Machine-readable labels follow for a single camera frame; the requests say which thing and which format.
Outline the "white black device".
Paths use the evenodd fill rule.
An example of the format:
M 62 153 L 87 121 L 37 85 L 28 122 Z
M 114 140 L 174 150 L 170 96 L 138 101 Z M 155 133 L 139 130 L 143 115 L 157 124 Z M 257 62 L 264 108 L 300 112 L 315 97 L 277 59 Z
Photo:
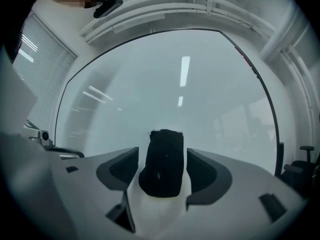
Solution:
M 149 134 L 145 166 L 138 183 L 149 196 L 174 198 L 180 194 L 184 172 L 184 136 L 170 129 Z

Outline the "black office chair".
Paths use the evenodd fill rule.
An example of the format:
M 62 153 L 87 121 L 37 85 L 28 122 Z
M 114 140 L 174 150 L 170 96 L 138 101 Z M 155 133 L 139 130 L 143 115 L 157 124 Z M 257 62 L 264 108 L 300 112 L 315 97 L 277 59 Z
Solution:
M 311 162 L 311 153 L 315 150 L 314 146 L 304 145 L 299 149 L 306 151 L 307 160 L 295 160 L 292 164 L 286 164 L 280 179 L 303 198 L 308 198 L 312 193 L 314 171 L 319 163 L 318 161 Z

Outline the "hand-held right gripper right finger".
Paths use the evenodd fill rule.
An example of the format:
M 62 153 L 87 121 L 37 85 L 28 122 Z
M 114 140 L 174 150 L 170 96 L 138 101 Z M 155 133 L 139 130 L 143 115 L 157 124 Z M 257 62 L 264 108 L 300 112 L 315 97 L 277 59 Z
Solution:
M 306 205 L 251 163 L 189 148 L 186 170 L 191 194 L 174 223 L 174 240 L 278 240 Z

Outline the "black-framed whiteboard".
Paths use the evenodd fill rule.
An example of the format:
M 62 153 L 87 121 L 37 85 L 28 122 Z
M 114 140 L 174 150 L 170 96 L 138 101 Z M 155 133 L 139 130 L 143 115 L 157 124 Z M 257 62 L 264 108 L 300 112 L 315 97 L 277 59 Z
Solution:
M 150 132 L 168 129 L 183 134 L 185 149 L 274 173 L 278 140 L 270 95 L 235 46 L 245 54 L 228 34 L 183 29 L 107 51 L 67 83 L 55 144 L 87 157 L 139 147 L 144 162 Z

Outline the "red tape strip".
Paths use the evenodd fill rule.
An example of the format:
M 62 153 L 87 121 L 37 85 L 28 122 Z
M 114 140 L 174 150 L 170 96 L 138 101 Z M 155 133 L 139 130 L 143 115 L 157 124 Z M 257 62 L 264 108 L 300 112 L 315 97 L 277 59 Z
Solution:
M 245 55 L 245 53 L 238 47 L 238 46 L 235 46 L 234 47 L 238 52 L 239 54 L 243 57 L 243 59 L 246 61 L 246 63 L 248 64 L 248 66 L 253 69 L 253 64 L 252 62 L 248 59 L 248 57 Z

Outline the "thick white pipe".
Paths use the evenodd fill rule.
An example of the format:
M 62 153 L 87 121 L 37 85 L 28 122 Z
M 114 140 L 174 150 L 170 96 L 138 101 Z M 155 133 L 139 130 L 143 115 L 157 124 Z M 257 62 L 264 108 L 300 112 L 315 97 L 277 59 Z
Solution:
M 279 25 L 260 51 L 259 58 L 264 62 L 273 60 L 280 51 L 286 49 L 292 42 L 304 22 L 305 16 L 300 7 L 290 3 Z

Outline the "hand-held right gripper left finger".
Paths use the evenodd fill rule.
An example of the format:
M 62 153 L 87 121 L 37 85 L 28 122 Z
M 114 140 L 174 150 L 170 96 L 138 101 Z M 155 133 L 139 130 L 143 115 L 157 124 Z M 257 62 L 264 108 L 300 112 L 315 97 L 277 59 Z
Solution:
M 127 199 L 138 158 L 137 147 L 84 158 L 52 157 L 54 183 L 74 229 L 72 240 L 141 240 Z M 130 229 L 117 224 L 122 214 L 129 215 Z

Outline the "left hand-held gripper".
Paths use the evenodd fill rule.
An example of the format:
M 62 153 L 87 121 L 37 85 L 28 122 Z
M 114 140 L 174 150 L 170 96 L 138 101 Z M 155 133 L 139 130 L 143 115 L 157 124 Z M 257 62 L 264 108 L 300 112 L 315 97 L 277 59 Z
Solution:
M 48 152 L 57 153 L 62 160 L 84 158 L 84 154 L 76 149 L 54 146 L 46 130 L 29 129 L 28 138 L 41 146 Z

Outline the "bundle of white pipes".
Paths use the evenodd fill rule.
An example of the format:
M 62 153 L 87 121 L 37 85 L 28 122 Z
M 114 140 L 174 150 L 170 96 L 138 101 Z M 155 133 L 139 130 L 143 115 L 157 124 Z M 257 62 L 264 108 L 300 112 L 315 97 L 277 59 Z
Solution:
M 252 30 L 267 39 L 275 27 L 260 16 L 228 0 L 123 0 L 114 11 L 85 25 L 79 35 L 90 44 L 110 31 L 123 26 L 156 21 L 168 14 L 200 14 L 227 20 Z

